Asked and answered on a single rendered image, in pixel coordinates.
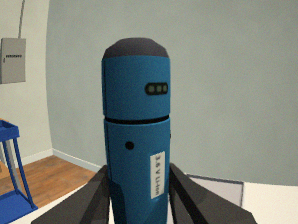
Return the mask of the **grey rectangular tray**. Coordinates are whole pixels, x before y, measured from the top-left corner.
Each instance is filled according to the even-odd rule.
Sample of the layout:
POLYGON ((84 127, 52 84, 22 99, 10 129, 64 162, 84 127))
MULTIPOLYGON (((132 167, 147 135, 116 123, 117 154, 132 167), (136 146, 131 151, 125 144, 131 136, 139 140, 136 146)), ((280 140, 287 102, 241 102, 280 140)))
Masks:
MULTIPOLYGON (((211 190, 215 194, 243 208, 245 181, 221 179, 188 173, 186 173, 186 175, 197 184, 204 186, 204 188, 211 190)), ((167 224, 173 224, 169 197, 167 224)))

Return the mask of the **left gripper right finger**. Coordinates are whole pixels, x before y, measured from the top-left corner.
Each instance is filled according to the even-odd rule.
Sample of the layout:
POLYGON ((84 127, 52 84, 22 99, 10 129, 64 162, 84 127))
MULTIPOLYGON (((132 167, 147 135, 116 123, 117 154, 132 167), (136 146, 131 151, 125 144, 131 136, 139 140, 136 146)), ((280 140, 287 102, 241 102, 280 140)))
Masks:
POLYGON ((169 201, 173 224, 257 224, 251 212, 197 184, 173 163, 169 201))

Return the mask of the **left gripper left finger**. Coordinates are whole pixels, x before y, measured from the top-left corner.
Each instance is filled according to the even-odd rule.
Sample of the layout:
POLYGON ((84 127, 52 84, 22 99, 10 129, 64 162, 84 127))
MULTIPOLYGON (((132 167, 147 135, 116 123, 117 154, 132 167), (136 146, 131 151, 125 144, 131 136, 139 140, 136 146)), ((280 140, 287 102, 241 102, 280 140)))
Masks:
POLYGON ((31 224, 109 224, 109 213, 108 170, 104 165, 86 185, 31 221, 31 224))

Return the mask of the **dark blue electric screwdriver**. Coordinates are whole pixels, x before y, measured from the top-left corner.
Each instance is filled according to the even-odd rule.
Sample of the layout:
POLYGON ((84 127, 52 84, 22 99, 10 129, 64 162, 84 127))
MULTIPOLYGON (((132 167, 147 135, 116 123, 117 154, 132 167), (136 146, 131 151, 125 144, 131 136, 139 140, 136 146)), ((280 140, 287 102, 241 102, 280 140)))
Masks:
POLYGON ((167 224, 170 58, 149 38, 118 40, 101 61, 114 224, 167 224))

